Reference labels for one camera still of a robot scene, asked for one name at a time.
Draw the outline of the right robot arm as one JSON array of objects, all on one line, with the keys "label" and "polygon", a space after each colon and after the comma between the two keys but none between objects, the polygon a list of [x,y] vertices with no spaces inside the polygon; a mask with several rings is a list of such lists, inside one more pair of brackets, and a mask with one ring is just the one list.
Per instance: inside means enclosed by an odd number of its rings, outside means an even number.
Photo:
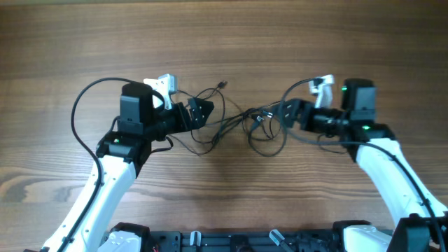
[{"label": "right robot arm", "polygon": [[349,78],[342,86],[342,104],[331,108],[331,75],[307,80],[316,101],[282,97],[272,112],[285,134],[295,123],[306,132],[338,137],[327,145],[342,146],[370,177],[394,222],[392,234],[360,220],[334,225],[342,251],[447,250],[447,206],[423,184],[406,161],[395,134],[377,123],[375,84]]}]

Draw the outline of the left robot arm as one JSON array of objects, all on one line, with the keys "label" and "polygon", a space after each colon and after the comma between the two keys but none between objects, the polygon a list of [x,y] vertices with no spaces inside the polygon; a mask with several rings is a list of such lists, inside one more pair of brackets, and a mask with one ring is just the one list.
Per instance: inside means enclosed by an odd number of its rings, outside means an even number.
[{"label": "left robot arm", "polygon": [[42,246],[42,251],[156,251],[146,226],[119,223],[107,230],[111,217],[141,168],[155,153],[154,141],[170,134],[205,126],[214,103],[190,98],[188,105],[167,109],[153,100],[169,101],[151,86],[126,80],[120,96],[120,115],[89,154],[91,175],[70,212]]}]

